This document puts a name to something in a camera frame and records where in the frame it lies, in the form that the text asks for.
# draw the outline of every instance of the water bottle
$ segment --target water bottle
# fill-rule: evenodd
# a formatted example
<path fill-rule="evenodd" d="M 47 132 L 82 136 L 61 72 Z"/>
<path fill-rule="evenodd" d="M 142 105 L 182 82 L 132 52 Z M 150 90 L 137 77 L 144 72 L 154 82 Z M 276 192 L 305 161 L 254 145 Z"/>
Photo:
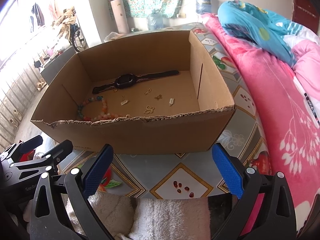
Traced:
<path fill-rule="evenodd" d="M 211 0 L 196 0 L 196 14 L 211 13 Z"/>
<path fill-rule="evenodd" d="M 147 23 L 149 31 L 163 28 L 162 13 L 153 9 L 152 13 L 147 16 Z"/>

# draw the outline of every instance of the yellow-green dot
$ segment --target yellow-green dot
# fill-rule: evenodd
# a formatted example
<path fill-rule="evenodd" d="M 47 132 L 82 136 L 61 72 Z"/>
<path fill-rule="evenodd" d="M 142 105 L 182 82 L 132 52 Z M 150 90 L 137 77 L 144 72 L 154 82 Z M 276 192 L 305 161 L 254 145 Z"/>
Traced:
<path fill-rule="evenodd" d="M 268 31 L 264 28 L 259 28 L 259 34 L 260 34 L 261 38 L 265 41 L 268 41 L 270 39 L 270 35 L 269 35 Z"/>

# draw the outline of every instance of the patterned tablecloth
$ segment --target patterned tablecloth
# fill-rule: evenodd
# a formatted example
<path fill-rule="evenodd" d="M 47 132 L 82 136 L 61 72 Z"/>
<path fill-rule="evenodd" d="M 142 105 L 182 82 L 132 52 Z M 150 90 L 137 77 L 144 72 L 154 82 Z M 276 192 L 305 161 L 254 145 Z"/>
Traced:
<path fill-rule="evenodd" d="M 268 149 L 257 113 L 246 84 L 229 60 L 217 38 L 202 24 L 191 23 L 156 31 L 192 30 L 212 56 L 234 101 L 236 112 L 218 139 L 227 152 L 242 163 L 254 166 L 261 173 L 270 174 Z M 147 32 L 130 33 L 139 35 Z M 59 169 L 63 173 L 81 166 L 95 153 L 74 150 Z M 200 153 L 173 155 L 114 156 L 111 180 L 99 189 L 109 193 L 141 198 L 186 199 L 218 195 L 228 192 L 215 163 L 211 150 Z"/>

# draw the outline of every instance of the pink bedding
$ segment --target pink bedding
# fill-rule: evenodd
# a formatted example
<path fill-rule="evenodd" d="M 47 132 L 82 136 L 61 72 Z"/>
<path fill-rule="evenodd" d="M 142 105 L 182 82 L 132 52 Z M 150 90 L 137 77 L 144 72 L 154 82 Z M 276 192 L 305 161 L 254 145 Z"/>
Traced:
<path fill-rule="evenodd" d="M 203 20 L 234 61 L 256 103 L 272 173 L 282 171 L 286 176 L 299 230 L 320 194 L 319 125 L 287 64 L 253 43 L 228 36 L 215 15 L 206 14 Z"/>

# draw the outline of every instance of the blue blanket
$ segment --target blue blanket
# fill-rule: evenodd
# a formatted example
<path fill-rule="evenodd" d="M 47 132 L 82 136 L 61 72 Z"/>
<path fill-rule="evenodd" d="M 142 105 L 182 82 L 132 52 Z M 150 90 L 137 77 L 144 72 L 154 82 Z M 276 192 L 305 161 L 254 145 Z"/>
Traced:
<path fill-rule="evenodd" d="M 239 0 L 224 2 L 218 17 L 228 35 L 254 41 L 291 67 L 296 63 L 284 36 L 298 35 L 303 25 Z"/>

